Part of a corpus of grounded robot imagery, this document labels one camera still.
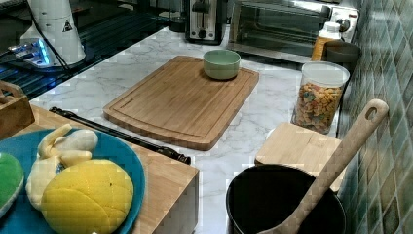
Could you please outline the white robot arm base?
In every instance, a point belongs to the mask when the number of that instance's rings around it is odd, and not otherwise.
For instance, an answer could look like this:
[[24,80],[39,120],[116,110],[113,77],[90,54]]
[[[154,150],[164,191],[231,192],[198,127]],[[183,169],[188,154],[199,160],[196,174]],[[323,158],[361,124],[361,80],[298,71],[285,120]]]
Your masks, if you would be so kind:
[[9,50],[37,67],[69,69],[85,57],[69,0],[27,0],[32,25]]

